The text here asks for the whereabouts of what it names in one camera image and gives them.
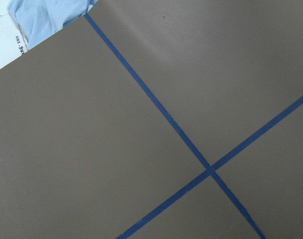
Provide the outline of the light blue cloth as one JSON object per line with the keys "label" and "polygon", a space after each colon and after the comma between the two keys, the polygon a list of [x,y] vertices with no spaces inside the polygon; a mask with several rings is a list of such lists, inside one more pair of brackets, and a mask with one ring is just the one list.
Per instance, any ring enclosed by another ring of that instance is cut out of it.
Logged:
{"label": "light blue cloth", "polygon": [[30,50],[85,15],[96,0],[12,0],[7,11]]}

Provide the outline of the clear plastic bag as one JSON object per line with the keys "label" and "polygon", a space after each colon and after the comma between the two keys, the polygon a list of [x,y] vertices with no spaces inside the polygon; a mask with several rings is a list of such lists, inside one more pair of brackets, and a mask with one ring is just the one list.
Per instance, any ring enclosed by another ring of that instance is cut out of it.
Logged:
{"label": "clear plastic bag", "polygon": [[9,14],[0,15],[0,69],[27,52],[27,39]]}

